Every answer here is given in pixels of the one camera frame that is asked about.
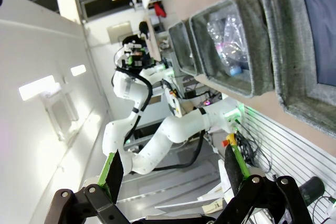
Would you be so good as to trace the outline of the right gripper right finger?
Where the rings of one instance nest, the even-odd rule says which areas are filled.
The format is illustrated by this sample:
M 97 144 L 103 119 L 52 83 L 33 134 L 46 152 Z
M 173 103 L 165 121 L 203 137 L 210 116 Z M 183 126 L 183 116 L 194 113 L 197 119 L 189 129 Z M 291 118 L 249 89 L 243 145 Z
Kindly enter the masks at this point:
M 284 223 L 286 212 L 292 223 L 312 223 L 305 200 L 290 176 L 275 181 L 260 175 L 243 176 L 233 148 L 225 147 L 224 167 L 234 197 L 217 218 L 217 223 L 245 223 L 254 209 L 267 209 L 273 223 Z

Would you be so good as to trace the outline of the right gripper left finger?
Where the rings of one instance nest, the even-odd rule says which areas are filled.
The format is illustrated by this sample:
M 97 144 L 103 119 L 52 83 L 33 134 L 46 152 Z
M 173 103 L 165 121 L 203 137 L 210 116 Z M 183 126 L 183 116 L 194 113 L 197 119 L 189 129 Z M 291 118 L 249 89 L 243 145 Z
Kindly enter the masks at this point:
M 119 152 L 110 153 L 98 182 L 74 193 L 55 192 L 48 210 L 49 223 L 85 223 L 97 217 L 101 223 L 129 223 L 116 206 L 124 171 Z

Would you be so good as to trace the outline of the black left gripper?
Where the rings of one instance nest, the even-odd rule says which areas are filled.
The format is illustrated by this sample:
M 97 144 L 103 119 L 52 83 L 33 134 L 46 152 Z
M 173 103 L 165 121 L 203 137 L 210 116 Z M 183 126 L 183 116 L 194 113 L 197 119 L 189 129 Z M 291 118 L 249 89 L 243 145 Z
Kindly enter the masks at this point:
M 127 36 L 123 41 L 123 50 L 127 56 L 127 65 L 132 68 L 151 68 L 155 65 L 155 60 L 150 57 L 147 44 L 138 35 Z

